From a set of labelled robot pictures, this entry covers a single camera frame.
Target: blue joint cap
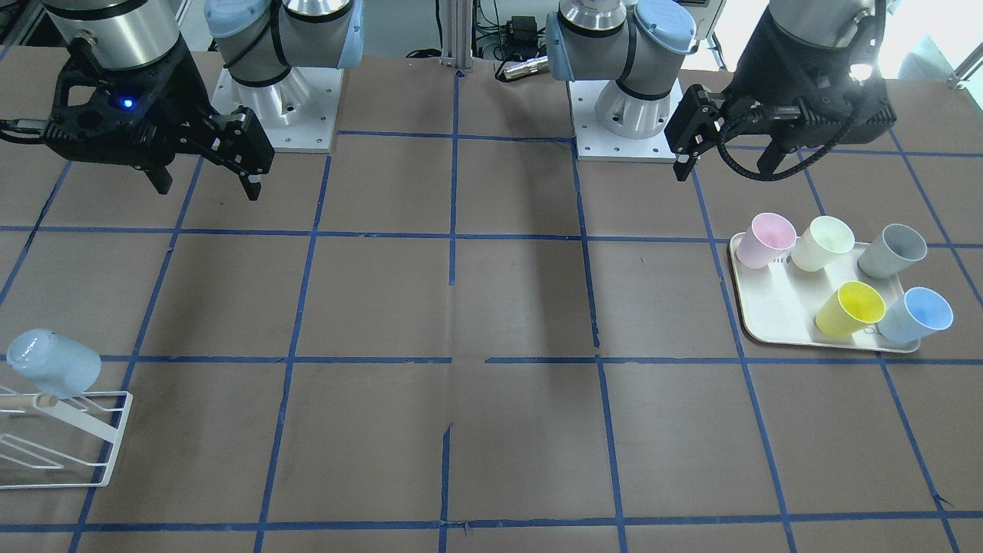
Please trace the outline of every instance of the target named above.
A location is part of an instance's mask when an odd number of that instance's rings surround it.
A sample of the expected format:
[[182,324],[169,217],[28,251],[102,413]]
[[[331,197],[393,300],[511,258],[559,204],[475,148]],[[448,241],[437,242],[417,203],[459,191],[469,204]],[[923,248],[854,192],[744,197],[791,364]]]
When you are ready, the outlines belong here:
[[563,30],[556,12],[547,14],[547,57],[549,73],[558,81],[573,81],[573,67],[570,56],[566,52],[566,42],[563,41]]
[[269,9],[269,0],[207,0],[204,20],[215,38],[227,38],[244,31]]
[[352,0],[352,15],[348,20],[345,45],[341,47],[338,69],[354,69],[362,63],[365,50],[365,34],[362,32],[362,0]]
[[664,48],[677,54],[689,53],[696,23],[686,8],[672,0],[639,0],[635,20],[645,34]]

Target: white wire rack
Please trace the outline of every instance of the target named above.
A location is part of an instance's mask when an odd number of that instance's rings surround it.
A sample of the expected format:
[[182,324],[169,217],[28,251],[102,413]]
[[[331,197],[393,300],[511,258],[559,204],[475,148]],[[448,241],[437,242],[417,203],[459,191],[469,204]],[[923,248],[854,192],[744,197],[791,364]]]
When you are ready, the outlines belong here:
[[[105,460],[87,461],[79,454],[54,449],[32,440],[16,436],[10,432],[0,433],[0,475],[4,470],[16,469],[27,474],[36,474],[37,479],[14,483],[0,482],[0,490],[24,488],[76,488],[102,487],[109,483],[113,467],[119,455],[123,432],[126,430],[127,419],[130,416],[130,406],[133,396],[128,392],[93,392],[82,394],[77,398],[58,400],[45,394],[19,394],[9,388],[0,386],[0,416],[46,416],[69,424],[83,432],[95,436],[108,444]],[[96,399],[113,399],[116,406],[106,407],[96,402]],[[108,416],[112,424],[99,420],[94,414]],[[92,478],[70,481],[48,482],[44,476],[51,471],[65,474],[91,474],[92,470],[101,468],[98,481]]]

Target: yellow cup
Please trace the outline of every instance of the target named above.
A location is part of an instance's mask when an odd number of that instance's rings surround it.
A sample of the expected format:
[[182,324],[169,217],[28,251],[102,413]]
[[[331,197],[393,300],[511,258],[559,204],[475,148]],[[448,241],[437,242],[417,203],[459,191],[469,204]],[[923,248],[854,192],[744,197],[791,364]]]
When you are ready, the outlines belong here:
[[816,326],[830,338],[846,338],[879,323],[887,307],[877,290],[856,280],[839,287],[816,314]]

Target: white tray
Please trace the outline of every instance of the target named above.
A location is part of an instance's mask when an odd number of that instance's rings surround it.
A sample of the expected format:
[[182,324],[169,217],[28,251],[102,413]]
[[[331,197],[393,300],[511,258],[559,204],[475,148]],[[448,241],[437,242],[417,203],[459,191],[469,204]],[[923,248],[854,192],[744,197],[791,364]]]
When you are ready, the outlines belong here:
[[876,326],[857,331],[847,338],[830,338],[816,328],[813,319],[826,300],[844,282],[859,280],[873,286],[888,307],[903,295],[897,276],[873,279],[857,269],[857,258],[870,244],[857,243],[848,256],[834,261],[816,273],[797,268],[788,254],[763,269],[748,269],[734,252],[744,233],[730,239],[730,270],[734,276],[741,319],[754,339],[768,343],[814,345],[841,349],[911,353],[920,341],[898,345],[881,336]]

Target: plastic cup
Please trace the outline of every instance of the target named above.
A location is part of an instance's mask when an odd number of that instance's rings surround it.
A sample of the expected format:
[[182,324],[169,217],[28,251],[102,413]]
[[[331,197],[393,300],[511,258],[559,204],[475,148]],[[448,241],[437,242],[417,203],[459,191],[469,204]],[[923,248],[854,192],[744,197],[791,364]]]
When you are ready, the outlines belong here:
[[918,231],[905,224],[889,224],[857,260],[860,270],[873,278],[887,278],[925,259],[928,246]]
[[887,309],[869,284],[852,280],[840,286],[816,314],[816,326],[830,338],[846,338],[879,323]]
[[953,308],[928,288],[911,288],[888,309],[877,330],[894,343],[909,343],[943,331],[953,324]]
[[778,214],[757,214],[734,255],[750,269],[762,269],[795,245],[795,226]]
[[80,396],[99,377],[99,354],[77,341],[46,329],[14,338],[7,362],[38,390],[58,399]]
[[853,250],[853,231],[836,217],[821,215],[809,223],[792,249],[792,263],[802,271],[815,273]]

